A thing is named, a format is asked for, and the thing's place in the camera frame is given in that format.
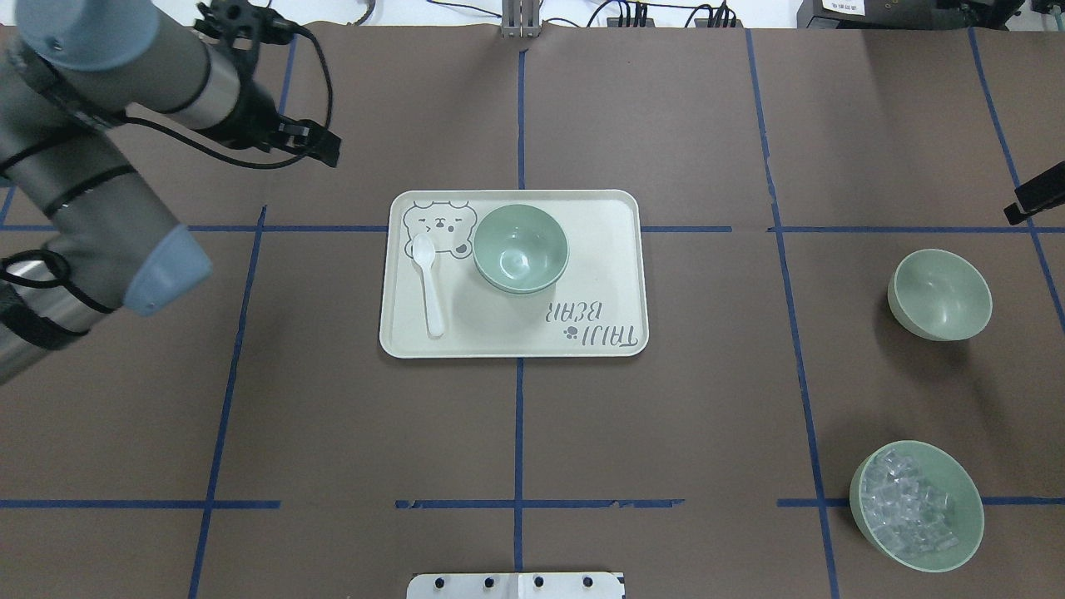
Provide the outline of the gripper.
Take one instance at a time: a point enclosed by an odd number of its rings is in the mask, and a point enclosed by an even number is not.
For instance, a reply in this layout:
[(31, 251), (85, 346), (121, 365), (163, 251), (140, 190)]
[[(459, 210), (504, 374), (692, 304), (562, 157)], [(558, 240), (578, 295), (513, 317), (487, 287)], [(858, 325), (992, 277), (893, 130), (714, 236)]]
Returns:
[(208, 50), (208, 75), (198, 95), (198, 132), (236, 151), (278, 149), (330, 168), (338, 166), (342, 143), (325, 125), (282, 117), (271, 93), (242, 72), (236, 56), (215, 47)]

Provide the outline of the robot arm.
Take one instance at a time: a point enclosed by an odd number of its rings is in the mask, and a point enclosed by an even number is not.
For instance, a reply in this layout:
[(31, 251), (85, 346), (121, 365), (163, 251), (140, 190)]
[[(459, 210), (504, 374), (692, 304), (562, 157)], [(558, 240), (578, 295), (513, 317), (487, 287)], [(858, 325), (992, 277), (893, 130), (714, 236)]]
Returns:
[(149, 317), (212, 273), (206, 252), (109, 132), (147, 126), (211, 158), (283, 151), (334, 167), (341, 140), (280, 113), (255, 80), (261, 46), (304, 25), (247, 1), (198, 4), (193, 27), (150, 1), (17, 1), (2, 50), (2, 183), (53, 224), (37, 249), (2, 259), (2, 381), (126, 308)]

